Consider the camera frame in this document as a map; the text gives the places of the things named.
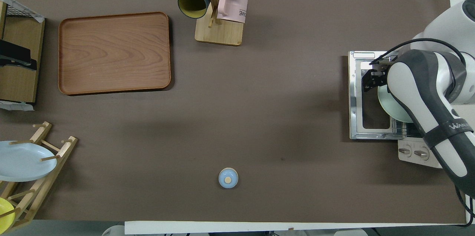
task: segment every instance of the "black object on shelf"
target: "black object on shelf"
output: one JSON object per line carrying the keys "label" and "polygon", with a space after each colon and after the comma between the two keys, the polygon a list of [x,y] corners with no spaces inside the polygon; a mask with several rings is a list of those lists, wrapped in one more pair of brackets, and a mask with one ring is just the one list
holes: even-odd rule
{"label": "black object on shelf", "polygon": [[0,39],[0,67],[5,65],[37,70],[36,60],[31,59],[29,49]]}

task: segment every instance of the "pink mug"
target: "pink mug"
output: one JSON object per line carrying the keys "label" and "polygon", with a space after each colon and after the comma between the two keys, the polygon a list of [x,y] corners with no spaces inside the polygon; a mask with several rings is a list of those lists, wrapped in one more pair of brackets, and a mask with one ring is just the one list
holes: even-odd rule
{"label": "pink mug", "polygon": [[248,0],[219,0],[217,18],[245,23],[247,9]]}

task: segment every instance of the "wooden dish rack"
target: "wooden dish rack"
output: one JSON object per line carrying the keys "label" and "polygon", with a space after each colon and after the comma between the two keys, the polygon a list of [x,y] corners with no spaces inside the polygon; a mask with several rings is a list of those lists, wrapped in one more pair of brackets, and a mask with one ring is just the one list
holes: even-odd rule
{"label": "wooden dish rack", "polygon": [[[44,160],[57,159],[56,167],[46,176],[35,180],[33,185],[25,191],[19,191],[17,189],[17,185],[19,184],[18,182],[0,180],[0,190],[3,186],[5,186],[0,197],[7,200],[15,207],[12,211],[2,214],[2,216],[6,216],[8,214],[13,213],[15,215],[13,223],[4,233],[14,231],[23,226],[26,226],[33,220],[39,208],[41,207],[41,204],[45,200],[49,189],[51,189],[54,181],[56,180],[56,177],[63,168],[64,163],[66,162],[69,155],[71,154],[71,151],[78,142],[77,138],[71,136],[67,140],[62,140],[61,143],[63,144],[63,146],[61,148],[57,148],[51,143],[45,141],[46,135],[52,127],[50,123],[45,121],[42,124],[33,125],[33,127],[38,129],[30,138],[30,140],[15,141],[11,142],[11,144],[30,142],[48,147],[50,150],[53,151],[53,153],[56,153],[56,155],[44,158]],[[14,201],[14,199],[20,197],[23,198],[19,202]]]}
{"label": "wooden dish rack", "polygon": [[244,23],[217,19],[218,3],[219,0],[211,0],[205,16],[196,20],[195,40],[230,46],[241,45]]}

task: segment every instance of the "green plate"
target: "green plate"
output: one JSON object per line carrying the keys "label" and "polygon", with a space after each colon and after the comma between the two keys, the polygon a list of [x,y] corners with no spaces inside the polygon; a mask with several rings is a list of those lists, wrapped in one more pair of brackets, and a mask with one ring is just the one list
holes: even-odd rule
{"label": "green plate", "polygon": [[387,85],[378,87],[378,99],[381,106],[391,116],[397,121],[405,123],[413,123],[409,114],[405,111],[404,108],[392,97],[390,93],[387,92]]}

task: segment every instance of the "brown tray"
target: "brown tray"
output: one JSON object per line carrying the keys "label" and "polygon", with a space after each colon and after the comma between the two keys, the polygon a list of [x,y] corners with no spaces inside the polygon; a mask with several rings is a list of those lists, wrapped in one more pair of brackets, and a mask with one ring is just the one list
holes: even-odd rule
{"label": "brown tray", "polygon": [[66,95],[161,89],[170,80],[162,12],[70,18],[59,25],[58,87]]}

